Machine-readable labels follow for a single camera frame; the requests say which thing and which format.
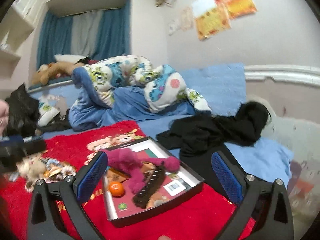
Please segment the orange mandarin fruit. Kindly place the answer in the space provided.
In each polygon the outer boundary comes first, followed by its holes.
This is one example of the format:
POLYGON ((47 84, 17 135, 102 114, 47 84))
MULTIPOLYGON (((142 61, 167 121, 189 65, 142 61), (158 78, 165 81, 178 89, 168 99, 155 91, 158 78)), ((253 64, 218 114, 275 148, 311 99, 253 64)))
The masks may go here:
POLYGON ((108 185, 108 190, 113 197, 121 197, 125 194, 125 189, 121 182, 112 181, 108 185))

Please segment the orange triangular snack packet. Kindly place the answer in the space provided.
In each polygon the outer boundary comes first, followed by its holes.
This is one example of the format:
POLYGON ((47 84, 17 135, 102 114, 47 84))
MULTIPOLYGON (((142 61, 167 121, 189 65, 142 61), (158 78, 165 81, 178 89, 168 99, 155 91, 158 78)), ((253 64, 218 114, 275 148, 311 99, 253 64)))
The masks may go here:
POLYGON ((123 183, 124 181, 129 179, 128 175, 118 170, 115 170, 114 168, 111 168, 111 167, 107 170, 106 176, 107 176, 108 183, 111 183, 111 182, 123 183))

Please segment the dark brown hair clip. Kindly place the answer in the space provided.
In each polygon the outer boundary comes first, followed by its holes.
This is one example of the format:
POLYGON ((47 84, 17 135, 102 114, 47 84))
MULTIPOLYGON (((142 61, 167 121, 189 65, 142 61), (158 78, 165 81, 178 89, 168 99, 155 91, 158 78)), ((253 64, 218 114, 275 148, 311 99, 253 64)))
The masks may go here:
POLYGON ((165 181, 165 176, 164 162, 161 162, 161 165, 155 166, 153 173, 149 176, 143 188, 132 198, 136 207, 146 208, 150 197, 161 188, 165 181))

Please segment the magenta plush bear toy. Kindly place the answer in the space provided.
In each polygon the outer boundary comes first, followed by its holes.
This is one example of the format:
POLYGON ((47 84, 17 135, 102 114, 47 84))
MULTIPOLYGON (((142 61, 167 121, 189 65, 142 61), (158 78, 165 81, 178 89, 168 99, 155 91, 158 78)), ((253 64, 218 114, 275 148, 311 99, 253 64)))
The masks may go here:
POLYGON ((165 170, 168 172, 178 172, 180 161, 175 157, 168 158, 139 158, 138 153, 129 148, 118 148, 107 151, 108 166, 129 176, 129 189, 133 194, 137 194, 145 185, 144 164, 151 163, 154 166, 164 162, 165 170))

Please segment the grey furry plush toy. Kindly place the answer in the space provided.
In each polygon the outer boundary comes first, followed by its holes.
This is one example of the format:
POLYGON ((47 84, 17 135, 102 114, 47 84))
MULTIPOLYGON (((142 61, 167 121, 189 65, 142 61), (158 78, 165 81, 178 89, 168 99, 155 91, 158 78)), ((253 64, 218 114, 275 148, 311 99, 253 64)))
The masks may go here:
POLYGON ((44 178, 46 165, 39 158, 27 159, 16 164, 19 175, 25 179, 25 189, 32 192, 37 180, 44 178))

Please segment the black puffer jacket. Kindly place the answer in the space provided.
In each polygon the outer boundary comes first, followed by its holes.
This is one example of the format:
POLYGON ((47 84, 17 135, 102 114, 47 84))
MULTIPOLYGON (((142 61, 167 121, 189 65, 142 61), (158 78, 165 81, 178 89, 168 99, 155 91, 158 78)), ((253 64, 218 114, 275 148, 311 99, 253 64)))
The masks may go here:
POLYGON ((20 85, 5 101, 9 105, 9 121, 4 134, 34 136, 40 117, 39 101, 27 93, 25 84, 20 85))

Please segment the small monster print pillow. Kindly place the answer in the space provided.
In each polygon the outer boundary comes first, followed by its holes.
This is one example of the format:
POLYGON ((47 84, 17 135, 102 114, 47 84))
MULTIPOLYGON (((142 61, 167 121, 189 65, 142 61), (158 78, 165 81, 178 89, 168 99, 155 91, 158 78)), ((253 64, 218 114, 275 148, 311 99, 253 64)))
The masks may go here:
POLYGON ((37 125, 39 127, 47 126, 58 114, 60 111, 51 106, 47 99, 40 98, 39 99, 39 120, 37 125))

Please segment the red cartoon bear quilt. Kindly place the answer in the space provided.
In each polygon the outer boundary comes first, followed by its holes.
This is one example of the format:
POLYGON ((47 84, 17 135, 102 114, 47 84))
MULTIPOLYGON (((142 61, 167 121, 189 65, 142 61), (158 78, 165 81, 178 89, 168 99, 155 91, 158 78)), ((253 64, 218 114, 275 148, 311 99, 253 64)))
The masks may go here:
MULTIPOLYGON (((44 154, 59 161, 66 161, 79 169, 92 153, 90 142, 133 131, 138 137, 144 133, 133 121, 78 133, 60 135, 46 141, 48 151, 44 154)), ((25 180, 10 182, 1 178, 1 211, 18 239, 27 237, 27 217, 31 194, 25 190, 25 180)), ((103 187, 95 188, 84 211, 106 239, 213 239, 226 224, 236 206, 218 194, 209 185, 175 208, 128 226, 116 226, 107 220, 103 187)))

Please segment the brown plush teddy bear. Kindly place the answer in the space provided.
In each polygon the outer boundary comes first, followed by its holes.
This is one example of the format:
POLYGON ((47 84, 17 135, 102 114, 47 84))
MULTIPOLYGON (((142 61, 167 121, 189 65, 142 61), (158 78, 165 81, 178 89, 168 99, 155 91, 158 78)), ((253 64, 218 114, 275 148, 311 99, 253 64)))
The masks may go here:
POLYGON ((50 80, 57 78, 57 76, 71 76, 73 70, 78 67, 83 67, 85 64, 78 62, 73 64, 71 62, 59 61, 56 63, 43 64, 39 70, 33 75, 31 85, 41 84, 47 85, 50 80))

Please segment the black shallow cardboard box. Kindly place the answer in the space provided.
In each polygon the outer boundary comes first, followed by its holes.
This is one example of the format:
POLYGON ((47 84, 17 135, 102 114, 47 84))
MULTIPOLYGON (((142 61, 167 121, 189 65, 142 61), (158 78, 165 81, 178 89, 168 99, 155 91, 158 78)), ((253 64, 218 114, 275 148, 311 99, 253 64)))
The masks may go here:
POLYGON ((133 223, 193 196, 204 179, 151 137, 106 149, 107 218, 133 223))

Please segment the black clothing pile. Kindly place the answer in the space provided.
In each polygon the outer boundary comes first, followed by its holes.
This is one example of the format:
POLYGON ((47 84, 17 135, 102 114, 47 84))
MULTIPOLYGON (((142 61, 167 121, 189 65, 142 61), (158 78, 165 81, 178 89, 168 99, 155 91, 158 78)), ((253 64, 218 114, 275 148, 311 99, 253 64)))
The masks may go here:
POLYGON ((232 142, 239 146, 252 146, 260 139, 270 116, 267 108, 250 101, 240 106, 235 116, 209 116, 198 114, 174 120, 169 130, 156 135, 167 150, 179 149, 179 159, 205 179, 216 192, 227 196, 211 165, 212 154, 230 150, 224 145, 232 142))

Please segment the light blue bed sheet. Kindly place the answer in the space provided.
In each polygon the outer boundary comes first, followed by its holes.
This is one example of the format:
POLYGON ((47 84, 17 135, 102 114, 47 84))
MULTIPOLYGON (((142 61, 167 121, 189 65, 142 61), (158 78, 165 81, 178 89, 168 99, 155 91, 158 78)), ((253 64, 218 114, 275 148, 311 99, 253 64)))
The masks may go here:
MULTIPOLYGON (((245 69, 241 63, 188 69, 181 71, 181 75, 189 88, 196 90, 207 100, 215 114, 234 115, 245 100, 245 69)), ((140 88, 124 88, 122 93, 131 93, 138 99, 138 107, 134 107, 132 101, 127 98, 121 100, 120 106, 126 111, 134 110, 139 117, 135 118, 129 113, 116 116, 114 111, 107 110, 103 126, 123 120, 135 120, 146 135, 155 138, 158 133, 168 130, 174 120, 195 113, 190 103, 182 101, 173 105, 167 112, 154 115, 148 110, 140 88)), ((30 96, 37 100, 47 99, 51 106, 59 106, 65 102, 67 108, 71 108, 80 94, 80 89, 68 83, 31 92, 30 96)), ((250 174, 269 182, 280 178, 287 183, 291 178, 290 162, 293 152, 280 143, 260 138, 253 146, 242 147, 231 142, 225 145, 242 168, 250 174)))

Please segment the blue monster cartoon blanket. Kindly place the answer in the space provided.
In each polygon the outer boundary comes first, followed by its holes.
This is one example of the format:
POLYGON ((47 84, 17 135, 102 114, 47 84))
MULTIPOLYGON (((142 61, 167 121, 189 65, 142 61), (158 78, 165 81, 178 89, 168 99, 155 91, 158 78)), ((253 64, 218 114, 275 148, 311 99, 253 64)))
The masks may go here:
POLYGON ((121 55, 77 67, 72 80, 80 93, 68 120, 78 132, 125 120, 212 112, 178 71, 168 64, 155 67, 143 56, 121 55))

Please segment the blue window curtain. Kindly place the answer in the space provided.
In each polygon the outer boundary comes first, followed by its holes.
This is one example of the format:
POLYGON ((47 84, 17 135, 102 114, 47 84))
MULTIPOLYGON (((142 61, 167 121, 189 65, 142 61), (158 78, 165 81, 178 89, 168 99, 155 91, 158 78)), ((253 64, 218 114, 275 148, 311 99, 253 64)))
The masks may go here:
POLYGON ((48 11, 41 25, 36 69, 55 55, 81 55, 103 60, 131 54, 131 0, 123 7, 57 17, 48 11))

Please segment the orange wall certificate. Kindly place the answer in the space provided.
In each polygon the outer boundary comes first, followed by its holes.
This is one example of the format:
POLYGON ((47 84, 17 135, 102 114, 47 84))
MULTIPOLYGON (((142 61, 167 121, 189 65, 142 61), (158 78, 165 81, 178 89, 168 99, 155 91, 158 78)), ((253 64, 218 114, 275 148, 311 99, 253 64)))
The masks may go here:
POLYGON ((196 0, 192 5, 199 40, 231 28, 231 20, 254 14, 253 0, 196 0))

